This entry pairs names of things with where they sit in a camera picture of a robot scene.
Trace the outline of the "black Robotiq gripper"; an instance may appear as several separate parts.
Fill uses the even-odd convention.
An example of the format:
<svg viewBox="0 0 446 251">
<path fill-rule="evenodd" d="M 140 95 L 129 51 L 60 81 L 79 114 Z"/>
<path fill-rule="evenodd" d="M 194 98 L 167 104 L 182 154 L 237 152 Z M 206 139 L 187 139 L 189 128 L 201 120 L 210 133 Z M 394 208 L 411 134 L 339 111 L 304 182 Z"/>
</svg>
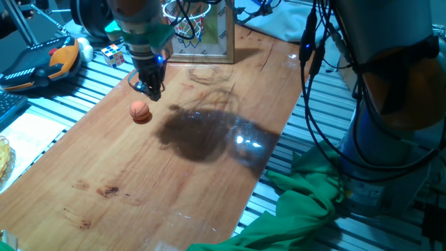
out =
<svg viewBox="0 0 446 251">
<path fill-rule="evenodd" d="M 163 82 L 167 62 L 164 57 L 161 54 L 152 54 L 149 57 L 134 58 L 133 63 L 141 80 L 133 85 L 133 89 L 152 98 L 153 101 L 158 101 L 165 90 Z"/>
</svg>

